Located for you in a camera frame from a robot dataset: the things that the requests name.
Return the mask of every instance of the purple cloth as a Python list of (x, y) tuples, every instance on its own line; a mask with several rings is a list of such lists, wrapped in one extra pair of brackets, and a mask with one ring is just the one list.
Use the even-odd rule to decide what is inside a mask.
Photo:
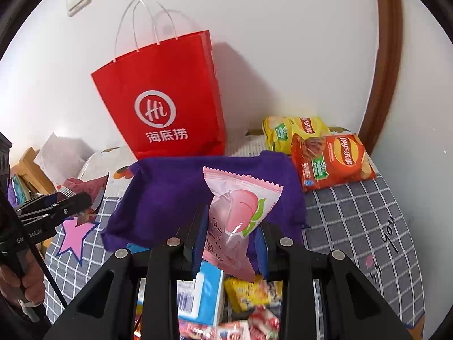
[[(136, 162), (130, 166), (134, 177), (101, 233), (105, 249), (113, 252), (128, 243), (152, 248), (174, 236), (180, 225), (189, 224), (196, 207), (210, 205), (213, 198), (203, 178), (203, 166), (284, 186), (266, 220), (302, 243), (305, 196), (296, 168), (287, 155), (263, 151), (257, 157), (149, 157)], [(258, 271), (253, 237), (247, 256)]]
[(14, 192), (12, 177), (8, 179), (8, 201), (11, 206), (17, 207), (16, 193)]

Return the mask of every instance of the brown door frame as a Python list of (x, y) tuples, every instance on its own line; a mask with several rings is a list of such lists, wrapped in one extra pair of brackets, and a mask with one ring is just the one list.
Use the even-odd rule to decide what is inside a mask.
[(370, 98), (359, 131), (359, 138), (369, 154), (386, 122), (398, 79), (403, 44), (401, 0), (377, 0), (377, 5), (379, 46)]

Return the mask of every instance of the gray plaid sheet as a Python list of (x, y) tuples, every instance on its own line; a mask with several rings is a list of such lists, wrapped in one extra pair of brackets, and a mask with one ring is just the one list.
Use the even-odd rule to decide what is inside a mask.
[[(60, 251), (64, 236), (62, 225), (57, 227), (57, 235), (54, 236), (47, 249), (45, 261), (51, 275), (54, 277), (68, 303), (72, 301), (88, 280), (91, 279), (96, 271), (112, 255), (112, 253), (104, 249), (100, 232), (107, 226), (107, 221), (120, 200), (120, 198), (104, 198), (96, 217), (99, 225), (88, 234), (83, 242), (81, 264), (76, 260), (72, 252), (66, 252), (58, 257), (56, 256)], [(46, 285), (44, 306), (47, 308), (49, 320), (53, 323), (60, 316), (61, 312), (63, 312), (63, 306), (47, 279), (44, 283)]]
[[(305, 247), (321, 253), (344, 251), (402, 322), (414, 327), (424, 314), (420, 268), (406, 222), (384, 179), (321, 189), (308, 193), (306, 203), (311, 228), (302, 231)], [(322, 307), (315, 284), (321, 339)]]
[[(111, 255), (104, 250), (100, 232), (120, 198), (105, 197), (97, 216), (100, 224), (87, 236), (83, 245), (82, 265), (66, 252), (59, 257), (63, 241), (57, 228), (46, 253), (46, 264), (63, 295), (70, 302)], [(307, 223), (302, 231), (307, 249), (329, 253), (344, 251), (379, 290), (400, 319), (413, 327), (424, 314), (424, 293), (418, 259), (405, 220), (386, 182), (373, 180), (326, 188), (306, 195)], [(318, 339), (323, 338), (319, 285), (316, 313)], [(46, 281), (44, 302), (49, 319), (54, 322), (63, 307)], [(239, 319), (226, 304), (224, 320)]]

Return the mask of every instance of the lay's chip bag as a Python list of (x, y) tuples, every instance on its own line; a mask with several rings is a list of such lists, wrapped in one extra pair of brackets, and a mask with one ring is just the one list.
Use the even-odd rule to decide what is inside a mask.
[(376, 172), (355, 134), (302, 139), (294, 135), (291, 159), (304, 191), (376, 177)]
[(329, 128), (320, 117), (268, 116), (263, 121), (267, 148), (291, 154), (291, 140), (297, 134), (302, 139), (330, 135)]

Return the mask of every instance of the pink star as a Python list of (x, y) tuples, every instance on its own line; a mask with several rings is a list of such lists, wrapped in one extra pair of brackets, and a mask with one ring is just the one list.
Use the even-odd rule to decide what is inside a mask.
[(79, 263), (82, 263), (83, 240), (99, 223), (86, 222), (79, 226), (76, 226), (76, 224), (77, 218), (63, 221), (64, 238), (57, 256), (68, 250), (72, 250), (72, 253), (76, 256)]

